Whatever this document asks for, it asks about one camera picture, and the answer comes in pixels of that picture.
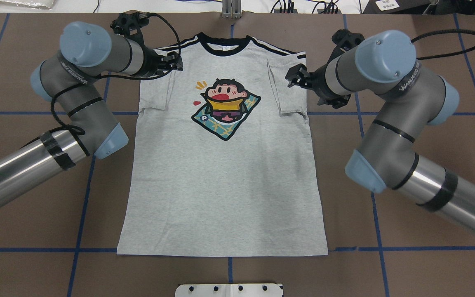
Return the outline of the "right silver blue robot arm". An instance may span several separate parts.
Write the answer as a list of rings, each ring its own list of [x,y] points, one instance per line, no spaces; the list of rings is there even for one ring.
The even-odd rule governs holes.
[[[421,64],[409,36],[388,30],[364,39],[338,30],[328,62],[313,72],[303,64],[286,73],[288,86],[312,90],[319,105],[340,108],[352,94],[370,90],[384,105],[352,153],[346,175],[373,193],[390,188],[428,212],[475,233],[475,185],[414,152],[427,125],[445,122],[459,93]]]

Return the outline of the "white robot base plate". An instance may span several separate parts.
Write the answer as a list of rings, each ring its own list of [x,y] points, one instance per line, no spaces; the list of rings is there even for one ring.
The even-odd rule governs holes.
[[[282,284],[227,283],[183,284],[175,291],[176,297],[283,297]]]

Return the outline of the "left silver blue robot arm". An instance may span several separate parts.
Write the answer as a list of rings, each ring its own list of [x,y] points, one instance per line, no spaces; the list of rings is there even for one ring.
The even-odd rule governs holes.
[[[95,82],[153,80],[182,70],[181,48],[160,55],[144,45],[140,25],[116,20],[111,28],[70,23],[56,55],[32,73],[34,92],[50,103],[59,126],[0,160],[0,207],[84,158],[106,158],[128,143]]]

